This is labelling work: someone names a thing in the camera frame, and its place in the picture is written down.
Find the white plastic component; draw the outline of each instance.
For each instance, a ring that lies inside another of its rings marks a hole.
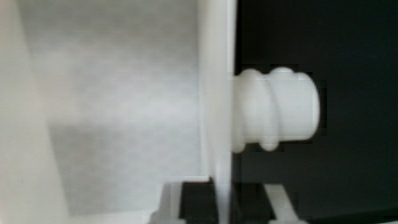
[[[259,142],[264,150],[280,141],[310,138],[319,120],[317,91],[303,73],[275,68],[267,75],[248,69],[234,80],[234,145]]]
[[[235,0],[198,0],[202,152],[214,181],[218,223],[228,221]]]
[[[305,224],[307,222],[298,220],[282,185],[266,184],[264,191],[276,218],[269,224]]]

